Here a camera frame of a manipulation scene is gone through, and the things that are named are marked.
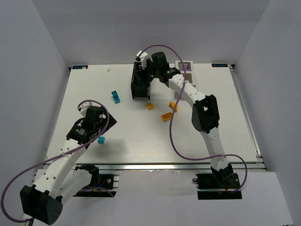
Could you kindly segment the cyan lego brick front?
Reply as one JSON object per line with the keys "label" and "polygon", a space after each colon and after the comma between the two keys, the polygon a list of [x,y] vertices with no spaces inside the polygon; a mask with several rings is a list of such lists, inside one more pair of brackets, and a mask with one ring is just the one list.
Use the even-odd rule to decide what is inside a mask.
{"label": "cyan lego brick front", "polygon": [[100,137],[97,139],[97,142],[98,142],[99,144],[104,144],[104,143],[105,143],[105,137],[100,136]]}

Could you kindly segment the cyan lego brick pair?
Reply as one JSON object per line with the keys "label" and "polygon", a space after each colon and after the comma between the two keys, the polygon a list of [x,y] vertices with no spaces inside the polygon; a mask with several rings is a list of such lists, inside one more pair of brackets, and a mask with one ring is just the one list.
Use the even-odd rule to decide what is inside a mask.
{"label": "cyan lego brick pair", "polygon": [[113,97],[114,102],[115,102],[116,104],[120,103],[120,98],[119,98],[119,96],[118,96],[117,91],[112,91],[111,94],[112,94],[112,97]]}

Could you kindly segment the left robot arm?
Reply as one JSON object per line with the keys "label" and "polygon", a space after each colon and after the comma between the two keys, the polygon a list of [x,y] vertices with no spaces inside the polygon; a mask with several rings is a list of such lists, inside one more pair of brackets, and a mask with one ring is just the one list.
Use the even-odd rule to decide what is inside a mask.
{"label": "left robot arm", "polygon": [[68,177],[78,158],[88,149],[90,142],[106,132],[116,120],[101,106],[86,102],[78,107],[82,119],[77,120],[60,151],[61,158],[52,161],[47,170],[31,186],[20,191],[23,211],[47,225],[54,224],[62,213],[63,205],[82,188],[101,184],[99,168],[93,164],[76,167]]}

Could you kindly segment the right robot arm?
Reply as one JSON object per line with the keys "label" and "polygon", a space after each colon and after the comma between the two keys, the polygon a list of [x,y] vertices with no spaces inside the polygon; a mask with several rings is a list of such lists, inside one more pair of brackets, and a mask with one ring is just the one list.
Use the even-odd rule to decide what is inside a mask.
{"label": "right robot arm", "polygon": [[142,68],[137,76],[143,81],[151,82],[158,78],[160,82],[174,90],[192,108],[191,122],[193,127],[201,134],[206,144],[211,171],[218,185],[226,184],[233,175],[233,168],[225,156],[219,136],[219,110],[216,97],[205,95],[187,81],[177,68],[171,68],[163,52],[149,55],[139,51],[136,60],[141,62]]}

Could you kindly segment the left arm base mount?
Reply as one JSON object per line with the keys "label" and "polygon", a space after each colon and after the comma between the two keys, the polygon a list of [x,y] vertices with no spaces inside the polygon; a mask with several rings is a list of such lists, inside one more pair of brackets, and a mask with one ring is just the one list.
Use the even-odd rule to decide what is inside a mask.
{"label": "left arm base mount", "polygon": [[96,181],[83,187],[74,197],[113,198],[119,186],[119,175],[100,173]]}

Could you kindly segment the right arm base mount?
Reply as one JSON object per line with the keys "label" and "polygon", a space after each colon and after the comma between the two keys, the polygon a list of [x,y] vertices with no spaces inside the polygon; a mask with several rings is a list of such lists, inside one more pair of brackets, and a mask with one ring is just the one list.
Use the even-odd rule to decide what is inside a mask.
{"label": "right arm base mount", "polygon": [[197,186],[198,200],[241,200],[241,191],[237,173],[225,182],[220,182],[213,174],[197,174],[192,182]]}

